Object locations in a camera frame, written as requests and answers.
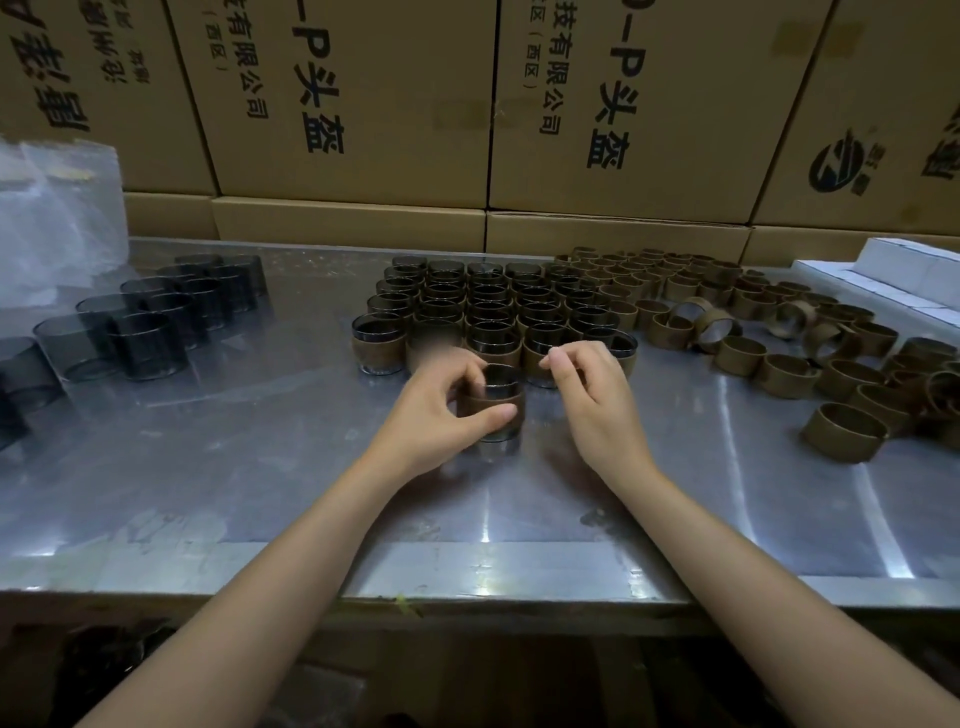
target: cardboard box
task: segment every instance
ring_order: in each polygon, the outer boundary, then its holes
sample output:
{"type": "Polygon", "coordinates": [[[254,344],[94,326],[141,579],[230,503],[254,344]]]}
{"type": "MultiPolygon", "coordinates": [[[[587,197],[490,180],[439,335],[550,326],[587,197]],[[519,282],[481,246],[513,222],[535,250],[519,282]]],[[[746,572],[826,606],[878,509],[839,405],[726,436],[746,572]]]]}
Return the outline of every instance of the cardboard box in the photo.
{"type": "Polygon", "coordinates": [[[123,198],[130,235],[220,239],[213,221],[212,197],[126,192],[123,198]]]}
{"type": "Polygon", "coordinates": [[[483,253],[479,209],[219,197],[213,217],[223,240],[483,253]]]}
{"type": "MultiPolygon", "coordinates": [[[[884,232],[816,230],[756,226],[740,262],[743,265],[789,267],[794,260],[856,260],[871,237],[884,232]]],[[[916,240],[949,251],[960,251],[960,237],[911,233],[916,240]]]]}
{"type": "Polygon", "coordinates": [[[750,234],[734,225],[667,223],[588,215],[487,213],[487,253],[559,255],[576,245],[601,253],[661,248],[672,253],[739,260],[750,234]]]}
{"type": "Polygon", "coordinates": [[[227,195],[482,207],[495,0],[168,0],[227,195]]]}
{"type": "Polygon", "coordinates": [[[754,222],[960,232],[960,3],[841,0],[754,222]]]}
{"type": "Polygon", "coordinates": [[[503,0],[490,206],[746,223],[829,6],[503,0]]]}
{"type": "Polygon", "coordinates": [[[116,147],[124,188],[216,194],[163,0],[0,4],[0,133],[116,147]]]}

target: clear plastic sheet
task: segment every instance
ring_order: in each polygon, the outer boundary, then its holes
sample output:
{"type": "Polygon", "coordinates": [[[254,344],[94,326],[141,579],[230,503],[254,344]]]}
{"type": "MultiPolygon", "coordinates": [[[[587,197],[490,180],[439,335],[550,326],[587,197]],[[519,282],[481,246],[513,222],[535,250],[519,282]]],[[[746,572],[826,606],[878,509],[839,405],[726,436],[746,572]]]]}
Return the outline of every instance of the clear plastic sheet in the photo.
{"type": "Polygon", "coordinates": [[[53,303],[129,251],[112,147],[0,142],[0,307],[53,303]]]}

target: logo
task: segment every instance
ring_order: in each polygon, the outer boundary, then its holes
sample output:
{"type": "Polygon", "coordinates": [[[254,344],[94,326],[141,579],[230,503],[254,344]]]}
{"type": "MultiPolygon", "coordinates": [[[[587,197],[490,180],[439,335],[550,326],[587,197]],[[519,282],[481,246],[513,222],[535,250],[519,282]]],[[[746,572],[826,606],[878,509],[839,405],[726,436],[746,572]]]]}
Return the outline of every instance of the logo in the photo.
{"type": "Polygon", "coordinates": [[[863,144],[853,136],[853,129],[847,129],[847,135],[828,144],[810,165],[810,186],[817,192],[836,192],[850,184],[863,167],[865,157],[863,144]]]}

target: hand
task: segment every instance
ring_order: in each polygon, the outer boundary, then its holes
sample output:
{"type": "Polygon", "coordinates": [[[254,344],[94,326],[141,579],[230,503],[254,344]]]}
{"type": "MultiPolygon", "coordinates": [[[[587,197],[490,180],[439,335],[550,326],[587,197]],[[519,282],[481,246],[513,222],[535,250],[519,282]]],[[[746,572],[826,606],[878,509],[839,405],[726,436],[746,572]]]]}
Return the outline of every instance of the hand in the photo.
{"type": "Polygon", "coordinates": [[[551,349],[540,366],[550,369],[557,382],[577,450],[604,482],[613,485],[638,457],[653,464],[634,393],[601,342],[575,341],[551,349]]]}
{"type": "Polygon", "coordinates": [[[440,467],[460,450],[499,429],[516,415],[515,404],[498,404],[470,417],[447,409],[450,388],[465,379],[483,386],[487,363],[466,349],[437,353],[417,368],[373,437],[368,455],[400,469],[403,482],[440,467]]]}

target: stainless steel table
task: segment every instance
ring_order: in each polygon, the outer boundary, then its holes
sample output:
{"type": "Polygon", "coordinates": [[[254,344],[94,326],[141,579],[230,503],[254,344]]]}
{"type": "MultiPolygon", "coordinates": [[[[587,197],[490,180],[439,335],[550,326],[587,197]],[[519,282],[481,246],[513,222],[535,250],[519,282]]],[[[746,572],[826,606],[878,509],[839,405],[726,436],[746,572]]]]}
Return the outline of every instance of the stainless steel table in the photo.
{"type": "MultiPolygon", "coordinates": [[[[139,240],[132,261],[152,269],[196,250],[139,240]]],[[[0,452],[5,597],[69,596],[96,611],[110,595],[212,595],[364,449],[406,377],[362,375],[349,323],[393,252],[256,251],[269,300],[192,352],[191,369],[71,385],[30,416],[31,436],[0,452]]],[[[114,272],[96,291],[132,275],[114,272]]],[[[0,311],[0,335],[29,332],[85,295],[0,311]]],[[[832,602],[960,610],[955,453],[911,439],[867,465],[831,462],[798,438],[818,401],[774,400],[709,357],[642,342],[632,385],[661,467],[832,602]]],[[[332,620],[641,631],[690,607],[577,455],[559,395],[527,394],[519,443],[461,455],[391,503],[332,620]]]]}

